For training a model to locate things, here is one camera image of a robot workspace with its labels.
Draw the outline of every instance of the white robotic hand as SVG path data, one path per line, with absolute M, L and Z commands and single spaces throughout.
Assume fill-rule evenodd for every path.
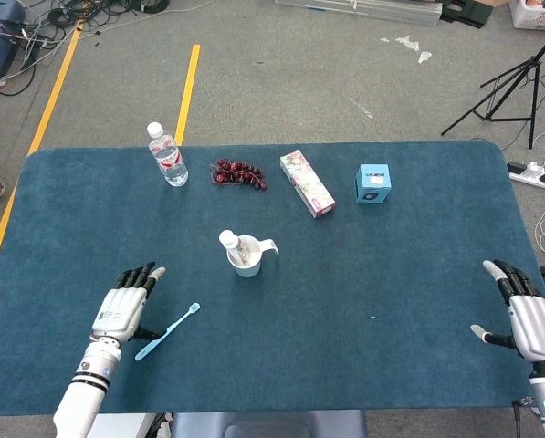
M 495 335 L 478 325 L 471 326 L 471 330 L 483 342 L 516 349 L 523 359 L 533 364 L 529 382 L 545 432 L 545 298 L 519 269 L 500 260 L 486 260 L 483 267 L 498 283 L 508 306 L 512 334 Z
M 121 344 L 132 338 L 162 336 L 139 326 L 144 304 L 164 267 L 154 262 L 121 274 L 106 295 L 93 322 L 91 343 L 58 406 L 53 422 L 58 438 L 85 438 L 98 414 L 121 358 Z

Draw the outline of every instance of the gray floor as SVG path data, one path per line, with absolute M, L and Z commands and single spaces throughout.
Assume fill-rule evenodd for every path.
M 171 8 L 200 3 L 172 0 Z M 123 16 L 121 22 L 131 19 Z M 432 58 L 419 65 L 418 53 L 393 42 L 407 35 Z M 201 44 L 201 56 L 185 144 L 438 140 L 446 125 L 483 96 L 481 82 L 530 57 L 544 42 L 545 32 L 515 29 L 506 6 L 477 30 L 300 10 L 272 0 L 215 0 L 194 12 L 80 41 L 41 148 L 143 145 L 149 120 L 174 129 L 192 44 Z M 0 96 L 0 173 L 8 186 L 20 172 L 63 53 L 37 71 L 26 93 Z M 513 96 L 502 114 L 527 113 L 530 92 L 527 87 Z M 545 132 L 545 101 L 538 119 L 537 132 Z M 470 117 L 446 137 L 482 137 L 505 147 L 520 126 Z M 527 137 L 524 130 L 506 150 L 507 161 L 545 158 L 545 138 L 528 151 Z M 532 235 L 545 192 L 514 188 Z M 5 203 L 0 199 L 0 217 Z M 545 265 L 545 255 L 537 253 Z M 368 425 L 373 437 L 514 433 L 511 410 L 497 409 L 369 412 Z M 522 426 L 524 437 L 541 436 L 531 415 L 524 415 Z M 8 438 L 51 436 L 51 427 L 48 417 L 0 419 L 0 433 Z

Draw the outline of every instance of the paper scrap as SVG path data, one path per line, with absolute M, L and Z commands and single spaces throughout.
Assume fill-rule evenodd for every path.
M 418 64 L 422 64 L 423 62 L 427 61 L 432 55 L 433 54 L 430 52 L 422 52 L 420 54 L 420 59 L 418 59 Z
M 356 102 L 353 98 L 349 98 L 349 102 L 357 107 L 358 110 L 361 110 L 370 119 L 373 119 L 373 115 L 365 108 L 361 103 Z
M 414 51 L 420 50 L 420 45 L 418 41 L 410 41 L 410 36 L 405 36 L 404 38 L 396 38 L 396 41 L 404 44 L 406 47 L 411 48 Z

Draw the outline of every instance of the cup handle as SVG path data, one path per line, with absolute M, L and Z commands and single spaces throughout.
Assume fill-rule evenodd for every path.
M 266 239 L 258 242 L 258 245 L 260 246 L 260 251 L 264 252 L 269 249 L 274 250 L 276 255 L 278 255 L 278 248 L 276 248 L 276 244 L 272 239 Z

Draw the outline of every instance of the blue chair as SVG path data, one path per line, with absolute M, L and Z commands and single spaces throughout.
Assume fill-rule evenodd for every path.
M 367 438 L 363 411 L 177 413 L 173 438 Z

